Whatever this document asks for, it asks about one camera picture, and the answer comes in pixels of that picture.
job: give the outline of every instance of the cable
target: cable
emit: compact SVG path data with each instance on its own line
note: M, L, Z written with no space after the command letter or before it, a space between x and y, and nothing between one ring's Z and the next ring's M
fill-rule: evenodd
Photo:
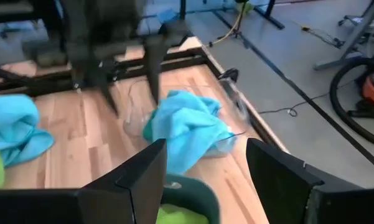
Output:
M234 31L234 29L236 28L236 26L238 25L239 20L242 19L242 13L243 13L243 12L240 11L240 13L239 13L239 15L238 15L238 18L237 18L236 21L235 21L234 26L232 26L232 28L230 29L230 31L229 31L227 34L225 34L221 39L218 39L218 40L216 40L216 41L214 41L214 42L211 42L211 41L210 41L209 44L206 45L206 46L207 46L207 47L213 47L213 45L220 43L221 41L225 40L229 35L231 35L232 32Z
M340 40L336 37L332 37L330 34L326 33L323 30L313 29L313 28L310 28L308 26L301 25L301 24L299 24L295 21L292 21L292 22L295 23L296 25L298 25L301 28L302 31L307 32L308 34L311 34L314 37L317 37L318 39L322 40L324 43L329 44L333 47L336 47L336 48L339 49L344 44L344 41L342 41L342 40Z
M356 121L354 121L353 118L351 118L348 115L348 113L342 108L342 105L339 102L336 92L337 85L339 84L343 76L346 75L353 68L356 68L361 65L366 65L374 68L374 59L360 58L342 67L342 69L340 69L340 71L336 73L335 77L330 83L330 102L332 103L332 107L334 108L336 114L345 124L347 124L348 127L350 127L357 134L361 135L363 138L374 144L374 134L363 128L360 124L358 124Z
M354 82L354 80L351 80L351 81L349 81L349 82L347 82L347 83L345 83L345 84L339 86L337 89L342 88L342 87L344 87L344 86L346 86L346 85L348 85L348 84L350 84L350 83L352 83L352 82ZM310 98L310 100L315 100L315 99L318 99L318 98L321 98L321 97L327 96L327 95L329 95L329 93L330 93L330 92L327 92L327 93L322 94L322 95L319 95L319 96L315 96L315 97L313 97L313 98ZM298 104L296 104L296 105L294 105L294 106L292 106L292 107L281 108L281 109L278 109L278 110L262 111L262 112L258 112L258 113L259 113L259 114L278 113L278 112L280 112L280 111L284 111L284 110L286 110L286 111L288 111L288 114L289 114L290 116L292 116L292 117L295 118L295 117L297 117L297 116L299 115L299 114L297 113L297 111L295 110L295 108L297 108L298 106L304 105L304 104L306 104L306 103L308 103L308 102L307 102L307 101L303 101L303 102L300 102L300 103L298 103Z

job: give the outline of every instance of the yellow cable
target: yellow cable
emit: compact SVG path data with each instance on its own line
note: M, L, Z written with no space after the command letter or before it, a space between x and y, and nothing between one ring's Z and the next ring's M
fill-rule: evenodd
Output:
M239 20L240 20L241 18L242 18L242 11L239 13L239 16L238 16L238 18L236 19L236 22L235 22L234 26L231 28L231 30L230 30L227 34L225 34L221 39L212 42L211 45L218 44L218 43L220 43L221 41L225 40L225 39L226 39L226 38L227 38L227 37L228 37L228 36L229 36L233 31L234 31L235 27L238 25L238 22L239 22Z

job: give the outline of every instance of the black panel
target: black panel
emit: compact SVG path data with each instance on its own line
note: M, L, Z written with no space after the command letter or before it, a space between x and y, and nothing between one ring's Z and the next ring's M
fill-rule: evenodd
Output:
M246 158L270 224L303 222L311 189L323 182L304 170L304 161L250 138Z
M353 183L350 183L346 180L340 179L332 174L324 172L320 169L317 169L309 164L306 164L306 171L310 174L317 176L325 184L317 186L316 189L319 189L322 192L345 192L349 190L362 190L363 188L357 186Z
M374 224L374 189L324 192L314 189L306 223Z
M77 190L0 190L0 223L82 224Z
M160 139L81 189L0 190L0 223L153 224L166 155Z

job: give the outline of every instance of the wire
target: wire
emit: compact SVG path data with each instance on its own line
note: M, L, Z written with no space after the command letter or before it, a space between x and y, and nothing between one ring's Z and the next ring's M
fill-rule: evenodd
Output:
M314 37L317 37L318 39L322 40L324 43L329 44L336 48L341 48L343 46L344 41L339 40L336 37L332 37L330 34L326 33L323 30L320 29L313 29L308 26L304 26L299 24L298 22L292 21L296 25L298 25L302 31L307 32L308 34L313 35Z
M341 86L339 86L337 89L339 88L342 88L350 83L354 82L354 80L351 80ZM318 98L321 98L321 97L324 97L324 96L327 96L329 95L329 92L325 93L325 94L322 94L322 95L319 95L319 96L315 96L313 98L310 98L310 100L315 100L315 99L318 99ZM281 108L281 109L278 109L278 110L269 110L269 111L261 111L261 112L258 112L259 114L268 114L268 113L278 113L280 111L287 111L288 114L292 117L297 117L299 115L299 113L297 113L297 111L295 110L295 108L297 108L298 106L301 106L301 105L304 105L304 104L307 104L308 102L307 101L303 101L303 102L300 102L292 107L286 107L286 108Z
M221 39L218 39L218 40L216 40L214 42L209 42L209 44L206 45L206 46L207 47L213 47L213 45L220 43L221 41L225 40L229 35L231 35L233 33L234 29L236 28L236 26L238 25L239 20L242 19L242 13L243 12L240 11L240 13L238 15L238 18L235 21L234 26L232 26L232 28L230 29L230 31L227 34L225 34Z

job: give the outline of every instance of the transparent container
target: transparent container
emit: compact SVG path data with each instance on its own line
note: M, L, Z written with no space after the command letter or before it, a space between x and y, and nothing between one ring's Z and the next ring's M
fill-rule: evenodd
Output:
M231 83L230 79L218 81L220 85L225 82ZM123 114L123 129L125 133L134 138L143 138L143 129L149 121L152 111L156 105L151 100L151 94L145 78L134 79L132 82L125 84L127 90L126 112ZM213 144L205 154L205 157L224 157L233 150L238 137L246 133L248 129L248 113L239 94L233 92L231 98L225 93L220 86L208 85L167 85L161 86L161 99L166 98L170 90L184 90L193 93L196 96L209 97L218 100L221 109L218 118L225 122L228 131L234 133L229 138L222 139Z

